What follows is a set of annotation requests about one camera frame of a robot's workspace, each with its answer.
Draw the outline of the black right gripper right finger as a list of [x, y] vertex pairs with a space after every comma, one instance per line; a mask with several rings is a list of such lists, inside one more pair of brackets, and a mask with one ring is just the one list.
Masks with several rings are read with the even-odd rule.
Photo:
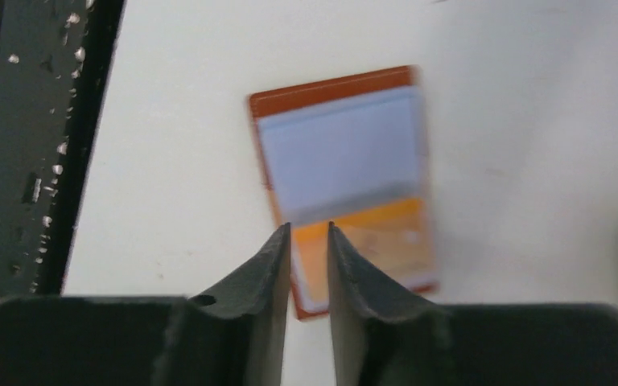
[[599, 303], [441, 305], [328, 227], [339, 385], [618, 385], [618, 309]]

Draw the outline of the brown leather card holder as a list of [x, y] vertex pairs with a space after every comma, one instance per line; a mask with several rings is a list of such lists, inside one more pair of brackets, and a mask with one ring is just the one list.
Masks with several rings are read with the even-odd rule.
[[301, 225], [411, 197], [426, 201], [432, 235], [415, 67], [256, 92], [247, 105], [270, 211], [275, 223], [291, 223], [292, 239]]

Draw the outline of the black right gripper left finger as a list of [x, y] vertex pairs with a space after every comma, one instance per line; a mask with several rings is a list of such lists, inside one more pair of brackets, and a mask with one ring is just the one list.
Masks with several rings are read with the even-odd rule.
[[194, 297], [0, 300], [0, 385], [277, 385], [290, 225]]

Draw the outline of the orange credit card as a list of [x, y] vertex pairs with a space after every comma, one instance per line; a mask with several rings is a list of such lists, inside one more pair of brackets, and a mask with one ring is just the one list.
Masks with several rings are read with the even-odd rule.
[[[426, 201], [411, 197], [356, 211], [333, 220], [361, 256], [418, 293], [439, 287]], [[328, 222], [293, 229], [292, 279], [300, 318], [328, 307]]]

